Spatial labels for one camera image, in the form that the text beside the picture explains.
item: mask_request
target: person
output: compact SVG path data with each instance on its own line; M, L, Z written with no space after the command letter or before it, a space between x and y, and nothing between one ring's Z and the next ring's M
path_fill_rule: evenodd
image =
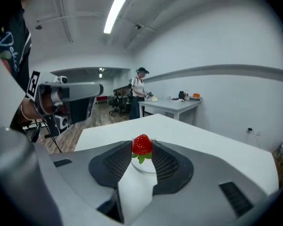
M145 77L146 74L149 73L149 71L143 67L136 70L136 72L137 72L137 76L134 77L131 81L133 98L132 98L131 110L129 113L130 120L137 119L140 117L140 109L138 102L145 100L145 90L144 90L145 83L143 81L143 78ZM144 114L145 114L145 107L143 106L142 115L144 116Z
M26 92L29 83L28 58L31 51L31 34L24 17L23 5L28 0L19 0L13 7L13 14L0 24L0 59L3 66ZM42 96L46 113L54 111L50 94ZM23 132L22 124L42 117L36 112L33 101L24 98L10 125L12 129Z

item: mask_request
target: white shirt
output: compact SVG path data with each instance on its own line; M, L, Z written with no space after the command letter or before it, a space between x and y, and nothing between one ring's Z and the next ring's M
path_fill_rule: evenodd
M134 88L135 90L137 90L140 93L144 93L145 83L142 81L142 79L139 80L139 79L137 79L137 77L134 77L132 79L131 84L132 84L132 87L133 86L135 87ZM133 93L134 97L142 97L140 95L137 95L134 90L132 90L132 93Z

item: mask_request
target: floor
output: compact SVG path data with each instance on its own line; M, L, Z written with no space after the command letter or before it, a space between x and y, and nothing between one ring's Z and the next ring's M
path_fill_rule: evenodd
M95 104L89 119L73 125L72 128L55 138L58 146L61 148L61 151L73 152L82 131L86 128L113 124L121 121L127 121L129 119L128 113L120 115L118 112L115 112L112 116L110 116L109 111L112 110L113 108L107 103ZM28 131L27 136L30 137L31 133L32 131ZM44 138L44 135L47 134L48 132L46 128L42 128L37 143L46 146L49 154L59 153L52 139Z

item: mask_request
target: ceiling light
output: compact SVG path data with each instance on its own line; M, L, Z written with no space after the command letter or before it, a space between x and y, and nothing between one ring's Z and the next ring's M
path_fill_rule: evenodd
M115 20L117 19L117 15L119 11L121 10L123 4L126 0L114 0L111 10L109 12L106 25L104 28L104 33L111 33L112 27L115 23Z

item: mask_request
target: white table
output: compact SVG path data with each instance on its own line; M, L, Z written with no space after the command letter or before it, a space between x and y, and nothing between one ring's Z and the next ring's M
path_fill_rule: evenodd
M161 114L85 129L75 151L132 140L140 134L217 156L255 182L267 195L278 190L278 175L270 152ZM137 172L132 165L128 167L118 184L126 225L151 202L156 183L155 177Z
M174 114L174 119L179 120L179 115L183 112L186 112L188 110L194 109L196 107L196 113L195 113L195 120L193 125L196 125L196 119L198 115L198 106L200 102L199 101L182 101L179 102L177 100L163 100L163 101L141 101L139 102L140 105L140 117L142 117L142 107L153 107L160 110L163 110L165 113L172 113Z

